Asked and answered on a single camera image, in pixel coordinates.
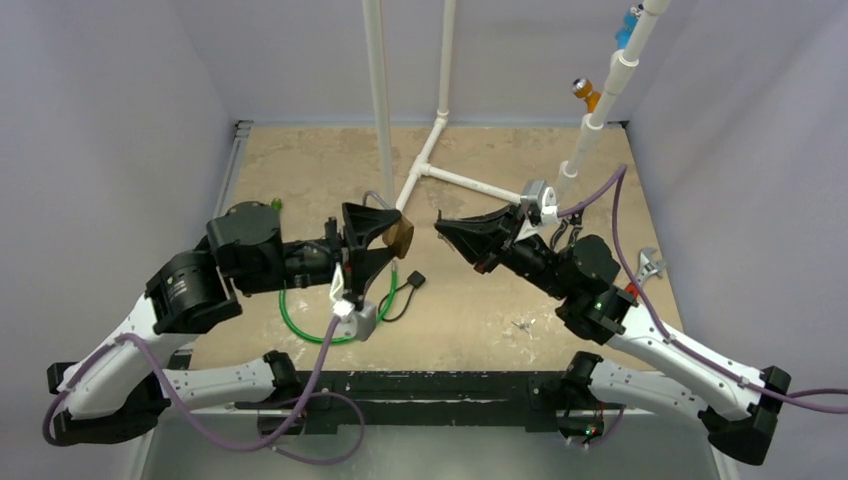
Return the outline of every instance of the vertical white pipe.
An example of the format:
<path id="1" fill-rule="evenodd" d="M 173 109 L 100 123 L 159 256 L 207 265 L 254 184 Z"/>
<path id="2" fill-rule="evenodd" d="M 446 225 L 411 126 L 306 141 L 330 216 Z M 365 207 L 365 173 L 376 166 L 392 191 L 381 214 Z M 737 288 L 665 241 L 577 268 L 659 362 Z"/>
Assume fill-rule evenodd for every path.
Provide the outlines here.
<path id="1" fill-rule="evenodd" d="M 424 147 L 421 153 L 415 157 L 412 162 L 412 167 L 409 169 L 409 175 L 406 177 L 406 182 L 398 195 L 395 202 L 395 208 L 403 211 L 406 207 L 406 202 L 409 201 L 409 196 L 412 195 L 412 189 L 415 188 L 415 183 L 426 175 L 427 163 L 430 161 L 430 153 L 436 142 L 439 140 L 439 135 L 444 130 L 448 123 L 448 93 L 450 90 L 450 69 L 451 56 L 453 54 L 453 31 L 456 23 L 456 0 L 445 0 L 444 11 L 442 12 L 442 57 L 439 65 L 439 107 L 436 110 L 436 121 L 433 124 L 433 130 L 424 142 Z"/>
<path id="2" fill-rule="evenodd" d="M 368 66 L 371 73 L 371 97 L 377 119 L 377 150 L 383 198 L 395 198 L 394 169 L 392 168 L 392 135 L 389 129 L 389 90 L 386 81 L 386 55 L 383 50 L 383 2 L 362 0 L 365 16 L 365 38 L 368 42 Z"/>
<path id="3" fill-rule="evenodd" d="M 642 16 L 636 22 L 636 27 L 630 35 L 627 46 L 624 50 L 617 51 L 612 56 L 610 64 L 610 73 L 604 82 L 604 92 L 601 94 L 600 100 L 595 110 L 583 117 L 583 122 L 580 128 L 580 137 L 577 139 L 577 144 L 574 146 L 574 151 L 568 161 L 562 162 L 559 167 L 559 175 L 557 176 L 556 192 L 557 199 L 561 200 L 568 191 L 571 184 L 577 178 L 577 172 L 586 155 L 595 147 L 600 139 L 601 129 L 607 121 L 607 115 L 612 110 L 612 105 L 618 98 L 618 95 L 624 91 L 627 82 L 633 75 L 636 66 L 639 65 L 639 55 L 645 48 L 654 26 L 657 24 L 657 19 L 662 15 L 671 0 L 645 0 L 642 2 L 644 8 Z"/>
<path id="4" fill-rule="evenodd" d="M 453 31 L 456 23 L 456 0 L 445 0 L 442 14 L 442 62 L 439 67 L 439 110 L 440 117 L 448 115 L 448 90 L 450 88 L 451 55 L 453 53 Z"/>

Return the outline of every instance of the metal frame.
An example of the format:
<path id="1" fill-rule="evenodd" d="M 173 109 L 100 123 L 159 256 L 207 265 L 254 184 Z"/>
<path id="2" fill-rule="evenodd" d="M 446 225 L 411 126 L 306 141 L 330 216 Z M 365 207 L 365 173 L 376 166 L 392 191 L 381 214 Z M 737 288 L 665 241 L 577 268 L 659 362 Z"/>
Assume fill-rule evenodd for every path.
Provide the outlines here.
<path id="1" fill-rule="evenodd" d="M 230 157 L 229 157 L 229 161 L 228 161 L 227 169 L 226 169 L 227 175 L 226 175 L 226 178 L 224 178 L 224 180 L 223 180 L 220 195 L 219 195 L 218 200 L 216 202 L 216 207 L 215 207 L 216 210 L 214 212 L 215 215 L 220 215 L 221 213 L 223 213 L 223 211 L 226 209 L 226 205 L 228 205 L 229 202 L 231 202 L 231 200 L 232 200 L 232 196 L 233 196 L 233 193 L 235 191 L 235 185 L 238 181 L 241 165 L 242 165 L 242 162 L 243 162 L 243 159 L 244 159 L 244 154 L 245 154 L 247 142 L 249 140 L 250 129 L 251 129 L 252 126 L 254 126 L 254 123 L 251 122 L 251 121 L 240 121 L 236 124 L 236 134 L 235 134 L 235 137 L 233 139 L 233 146 L 232 146 L 232 149 L 231 149 L 231 152 L 230 152 Z M 178 351 L 172 357 L 172 361 L 169 363 L 168 368 L 171 368 L 171 369 L 187 368 L 188 363 L 190 361 L 190 358 L 191 358 L 191 349 L 190 349 L 190 346 L 186 346 L 183 350 Z M 516 379 L 520 379 L 520 378 L 523 378 L 524 381 L 529 382 L 529 379 L 534 375 L 548 376 L 548 375 L 551 375 L 551 374 L 556 374 L 556 372 L 348 372 L 348 371 L 329 372 L 328 371 L 328 372 L 324 372 L 322 374 L 322 380 L 329 379 L 330 383 L 335 384 L 336 382 L 342 382 L 344 378 L 350 377 L 351 375 L 362 375 L 364 377 L 382 376 L 382 377 L 385 377 L 385 378 L 392 378 L 393 375 L 409 375 L 410 373 L 413 373 L 415 375 L 432 375 L 434 379 L 441 378 L 444 375 L 454 376 L 454 377 L 459 378 L 459 377 L 462 377 L 462 375 L 468 375 L 468 374 L 479 376 L 480 379 L 482 379 L 482 378 L 484 378 L 483 377 L 484 375 L 490 375 L 489 378 L 492 379 L 492 380 L 490 380 L 490 382 L 492 382 L 493 384 L 497 383 L 498 381 L 503 382 L 503 381 L 509 380 L 509 379 L 511 379 L 511 381 L 513 381 L 513 383 L 515 384 Z M 307 372 L 300 372 L 300 374 L 306 375 L 308 373 Z M 319 388 L 325 388 L 325 387 L 330 388 L 326 384 L 324 386 L 319 385 Z M 340 393 L 351 394 L 351 392 L 346 391 L 344 389 L 344 387 L 341 388 Z M 357 395 L 357 393 L 354 392 L 352 394 L 352 397 L 354 398 L 354 400 L 359 399 L 359 401 L 361 401 L 361 397 L 362 397 L 361 392 L 360 392 L 359 395 Z M 454 403 L 446 403 L 446 404 L 444 404 L 440 407 L 433 407 L 433 406 L 430 406 L 430 407 L 415 407 L 415 406 L 413 406 L 412 408 L 419 408 L 419 409 L 423 408 L 425 410 L 429 410 L 431 418 L 434 418 L 434 419 L 439 417 L 439 416 L 442 416 L 442 418 L 444 418 L 444 415 L 446 415 L 450 411 L 450 409 L 452 408 L 452 407 L 450 407 L 450 405 L 463 405 L 463 403 L 460 400 L 461 399 L 457 399 L 457 401 L 455 401 Z M 427 405 L 429 402 L 432 402 L 432 400 L 428 401 L 426 398 L 420 398 L 416 403 L 418 403 L 419 405 Z M 406 408 L 409 408 L 409 402 L 405 402 L 405 403 L 407 403 Z M 386 408 L 385 406 L 391 405 L 392 399 L 390 399 L 390 398 L 383 399 L 382 404 L 384 405 L 383 415 L 384 416 L 387 415 L 388 418 L 391 419 L 392 415 L 394 415 L 393 407 L 389 406 L 388 408 Z M 345 413 L 341 413 L 341 412 L 343 412 L 344 408 L 347 408 L 347 407 L 340 406 L 338 409 L 331 408 L 328 411 L 329 413 L 324 413 L 324 415 L 325 415 L 325 425 L 324 425 L 324 427 L 326 427 L 326 425 L 329 423 L 330 420 L 333 420 L 332 416 L 337 415 L 337 414 L 342 415 L 342 416 L 346 415 Z M 462 409 L 462 407 L 458 407 L 458 408 L 455 408 L 455 409 L 456 409 L 456 412 L 459 412 L 460 409 Z M 255 416 L 257 416 L 257 420 L 258 420 L 260 414 L 261 414 L 261 416 L 263 416 L 265 418 L 270 418 L 270 417 L 275 417 L 275 416 L 279 417 L 279 416 L 284 414 L 284 411 L 282 411 L 282 410 L 259 410 L 259 411 L 257 411 L 257 410 L 234 410 L 232 407 L 222 406 L 222 407 L 201 409 L 201 410 L 196 411 L 195 413 L 198 414 L 198 415 L 204 415 L 204 416 L 224 416 L 224 415 L 233 415 L 234 413 L 241 414 L 241 415 L 255 415 Z M 514 411 L 512 411 L 510 413 L 511 413 L 511 417 L 515 417 Z M 556 413 L 562 413 L 562 410 L 556 409 L 554 411 L 554 415 L 553 415 L 554 421 L 556 420 L 556 416 L 557 416 Z M 531 428 L 534 428 L 534 426 L 541 428 L 543 425 L 546 425 L 545 428 L 547 428 L 547 430 L 542 430 L 542 431 L 550 431 L 550 428 L 551 428 L 551 425 L 552 425 L 550 423 L 551 415 L 550 415 L 550 413 L 548 413 L 546 415 L 547 415 L 547 417 L 545 418 L 544 423 L 542 421 L 540 421 L 540 419 L 542 418 L 541 415 L 539 415 L 539 416 L 535 416 L 535 415 L 526 416 L 525 415 L 525 417 L 523 417 L 524 418 L 523 422 L 518 422 L 518 420 L 514 420 L 514 421 L 509 420 L 506 417 L 503 417 L 503 418 L 505 418 L 503 421 L 504 422 L 512 422 L 511 424 L 513 424 L 513 425 L 521 423 L 521 425 L 516 425 L 516 426 L 525 426 L 525 428 L 527 428 L 528 423 L 530 424 Z M 652 415 L 652 414 L 650 412 L 646 412 L 646 411 L 643 411 L 643 410 L 630 410 L 630 409 L 628 409 L 625 412 L 625 415 L 626 416 L 637 416 L 637 415 Z M 321 428 L 321 427 L 322 427 L 321 422 L 313 421 L 311 427 L 307 427 L 307 432 L 313 432 L 314 431 L 314 430 L 310 430 L 310 428 L 315 429 L 315 428 Z M 154 429 L 154 430 L 148 432 L 147 434 L 143 435 L 142 437 L 140 437 L 140 438 L 129 443 L 129 449 L 131 450 L 131 453 L 129 454 L 130 461 L 127 465 L 127 469 L 125 471 L 125 474 L 121 478 L 126 478 L 126 479 L 129 479 L 129 480 L 141 480 L 143 478 L 142 475 L 144 473 L 145 466 L 147 465 L 148 458 L 151 454 L 151 447 L 153 446 L 153 440 L 154 440 L 154 436 L 156 434 L 157 434 L 157 429 Z M 710 449 L 713 453 L 713 458 L 714 458 L 714 461 L 715 461 L 715 464 L 716 464 L 717 471 L 719 473 L 719 478 L 721 480 L 739 480 L 739 472 L 738 472 L 736 461 L 727 457 L 726 455 L 722 454 L 721 452 L 715 450 L 712 447 L 710 447 Z"/>

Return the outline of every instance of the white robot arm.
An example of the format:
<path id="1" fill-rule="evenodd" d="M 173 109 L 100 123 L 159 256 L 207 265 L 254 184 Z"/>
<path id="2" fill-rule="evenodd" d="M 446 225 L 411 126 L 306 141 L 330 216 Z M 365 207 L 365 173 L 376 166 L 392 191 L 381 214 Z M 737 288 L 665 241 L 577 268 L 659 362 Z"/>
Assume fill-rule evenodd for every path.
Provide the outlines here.
<path id="1" fill-rule="evenodd" d="M 563 300 L 556 314 L 572 333 L 658 370 L 632 371 L 580 352 L 566 372 L 572 386 L 582 386 L 601 402 L 679 418 L 706 429 L 720 451 L 749 464 L 762 463 L 782 403 L 758 389 L 785 394 L 789 375 L 776 367 L 760 370 L 726 358 L 654 319 L 645 305 L 614 285 L 620 265 L 600 237 L 571 239 L 554 251 L 539 232 L 560 221 L 563 214 L 557 213 L 556 205 L 551 187 L 531 181 L 519 205 L 465 219 L 439 218 L 435 226 L 478 273 L 506 266 Z M 732 376 L 708 363 L 722 366 Z"/>
<path id="2" fill-rule="evenodd" d="M 50 419 L 53 433 L 46 428 L 45 439 L 55 445 L 119 443 L 153 428 L 170 399 L 149 359 L 132 343 L 120 342 L 121 335 L 138 336 L 152 359 L 165 366 L 180 347 L 241 314 L 236 289 L 250 296 L 332 283 L 332 313 L 340 319 L 336 333 L 367 339 L 376 307 L 364 300 L 365 293 L 392 259 L 406 254 L 412 232 L 397 210 L 345 203 L 342 214 L 341 232 L 330 218 L 324 237 L 286 243 L 279 213 L 268 205 L 245 202 L 211 220 L 198 246 L 174 256 L 147 282 L 129 315 L 90 355 L 48 369 L 58 405 Z M 386 247 L 368 249 L 379 235 Z M 103 353 L 106 346 L 111 349 Z M 261 402 L 281 391 L 286 398 L 300 394 L 291 360 L 276 351 L 242 365 L 165 370 L 165 376 L 189 409 Z"/>

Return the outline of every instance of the adjustable wrench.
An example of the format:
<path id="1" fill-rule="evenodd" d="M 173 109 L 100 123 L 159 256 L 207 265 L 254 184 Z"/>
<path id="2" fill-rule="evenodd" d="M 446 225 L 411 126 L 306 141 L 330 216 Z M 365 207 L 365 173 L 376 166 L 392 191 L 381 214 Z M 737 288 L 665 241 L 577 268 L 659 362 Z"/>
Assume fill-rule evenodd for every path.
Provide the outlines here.
<path id="1" fill-rule="evenodd" d="M 636 281 L 639 286 L 645 285 L 653 275 L 662 278 L 662 272 L 665 270 L 666 261 L 663 259 L 654 260 L 653 255 L 657 253 L 657 249 L 653 247 L 645 247 L 639 250 L 639 271 L 636 272 Z M 633 295 L 633 298 L 639 298 L 639 290 L 630 282 L 627 288 L 624 289 L 627 293 Z"/>

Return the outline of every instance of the gray wall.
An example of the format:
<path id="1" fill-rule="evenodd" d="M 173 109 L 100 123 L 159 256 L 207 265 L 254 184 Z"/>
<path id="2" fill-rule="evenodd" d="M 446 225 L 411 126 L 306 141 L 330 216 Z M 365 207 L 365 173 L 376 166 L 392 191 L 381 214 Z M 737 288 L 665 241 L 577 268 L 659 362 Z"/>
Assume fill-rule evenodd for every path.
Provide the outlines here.
<path id="1" fill-rule="evenodd" d="M 687 332 L 848 387 L 848 6 L 798 7 L 700 0 L 629 133 Z M 786 407 L 743 478 L 845 478 L 846 449 L 846 417 Z"/>
<path id="2" fill-rule="evenodd" d="M 41 439 L 45 369 L 123 319 L 212 213 L 231 125 L 167 0 L 0 15 L 0 469 L 117 478 L 126 447 Z"/>
<path id="3" fill-rule="evenodd" d="M 373 118 L 362 5 L 354 0 L 174 0 L 228 111 L 239 119 L 360 123 Z M 695 0 L 662 18 L 612 120 L 630 118 Z M 609 71 L 622 0 L 459 0 L 452 120 L 577 123 L 569 92 Z M 438 94 L 442 2 L 383 2 L 393 121 L 430 122 Z"/>

